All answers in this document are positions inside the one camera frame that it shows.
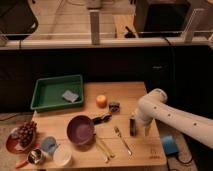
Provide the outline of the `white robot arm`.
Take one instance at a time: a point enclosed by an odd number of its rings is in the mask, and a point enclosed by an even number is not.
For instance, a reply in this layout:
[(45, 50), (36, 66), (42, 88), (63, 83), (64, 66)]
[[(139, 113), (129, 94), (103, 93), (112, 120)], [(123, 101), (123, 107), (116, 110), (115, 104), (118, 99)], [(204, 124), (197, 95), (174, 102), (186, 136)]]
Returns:
[(157, 119), (213, 149), (213, 119), (170, 107), (167, 99), (167, 94), (156, 88), (138, 100), (135, 116), (142, 126)]

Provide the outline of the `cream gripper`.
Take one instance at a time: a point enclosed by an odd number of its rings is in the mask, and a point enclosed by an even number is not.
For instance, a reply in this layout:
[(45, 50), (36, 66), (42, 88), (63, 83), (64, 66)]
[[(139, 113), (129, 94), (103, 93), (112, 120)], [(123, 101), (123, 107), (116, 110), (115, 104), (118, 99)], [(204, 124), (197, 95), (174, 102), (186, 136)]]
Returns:
[(148, 120), (142, 120), (141, 118), (137, 118), (136, 122), (141, 126), (143, 130), (143, 135), (148, 136), (150, 129), (151, 129), (151, 124), (152, 124), (153, 119), (148, 119)]

